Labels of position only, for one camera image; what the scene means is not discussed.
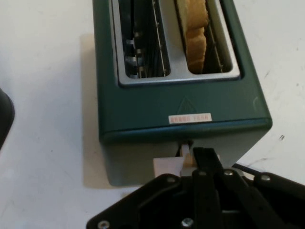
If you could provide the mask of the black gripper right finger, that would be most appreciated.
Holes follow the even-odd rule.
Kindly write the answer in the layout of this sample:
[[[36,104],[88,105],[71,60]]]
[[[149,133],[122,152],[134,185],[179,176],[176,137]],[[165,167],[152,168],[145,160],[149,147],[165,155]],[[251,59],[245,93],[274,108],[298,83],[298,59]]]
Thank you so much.
[[[272,173],[247,179],[206,150],[206,222],[215,229],[303,229],[305,187]]]

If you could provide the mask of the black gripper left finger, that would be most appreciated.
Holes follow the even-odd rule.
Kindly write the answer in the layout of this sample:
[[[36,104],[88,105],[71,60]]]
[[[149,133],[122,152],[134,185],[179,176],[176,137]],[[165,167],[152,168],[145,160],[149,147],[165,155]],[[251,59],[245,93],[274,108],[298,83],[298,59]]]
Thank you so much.
[[[222,229],[223,219],[214,177],[223,171],[212,148],[195,147],[193,155],[197,169],[192,172],[194,222],[196,229]]]

